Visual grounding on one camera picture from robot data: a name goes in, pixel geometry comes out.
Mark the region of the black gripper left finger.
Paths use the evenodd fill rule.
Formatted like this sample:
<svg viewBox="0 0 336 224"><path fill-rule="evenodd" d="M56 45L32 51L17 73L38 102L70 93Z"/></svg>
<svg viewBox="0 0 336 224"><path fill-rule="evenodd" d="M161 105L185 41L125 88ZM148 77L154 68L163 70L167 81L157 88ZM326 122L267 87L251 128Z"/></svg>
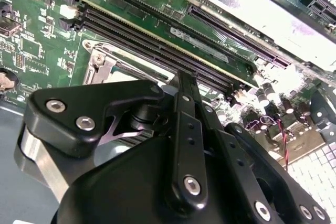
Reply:
<svg viewBox="0 0 336 224"><path fill-rule="evenodd" d="M18 145L59 205L85 173L148 140L171 142L166 197L177 212L208 201L203 103L195 78L177 75L169 94L150 80L43 89L28 99Z"/></svg>

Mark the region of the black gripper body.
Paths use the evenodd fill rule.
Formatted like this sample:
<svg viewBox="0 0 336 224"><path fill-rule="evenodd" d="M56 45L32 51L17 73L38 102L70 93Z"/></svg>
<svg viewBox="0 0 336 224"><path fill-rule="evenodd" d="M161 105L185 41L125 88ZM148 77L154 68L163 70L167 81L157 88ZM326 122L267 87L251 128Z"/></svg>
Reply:
<svg viewBox="0 0 336 224"><path fill-rule="evenodd" d="M148 140L80 176L66 191L53 223L261 223L240 201L222 159L204 153L205 208L184 215L166 197L171 142Z"/></svg>

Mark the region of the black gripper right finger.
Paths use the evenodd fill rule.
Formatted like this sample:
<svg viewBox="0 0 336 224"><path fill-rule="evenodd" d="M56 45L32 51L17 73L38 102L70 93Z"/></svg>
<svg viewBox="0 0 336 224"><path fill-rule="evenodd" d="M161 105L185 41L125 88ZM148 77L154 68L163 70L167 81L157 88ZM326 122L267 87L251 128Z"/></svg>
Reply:
<svg viewBox="0 0 336 224"><path fill-rule="evenodd" d="M330 223L326 211L236 123L203 103L207 206L196 223Z"/></svg>

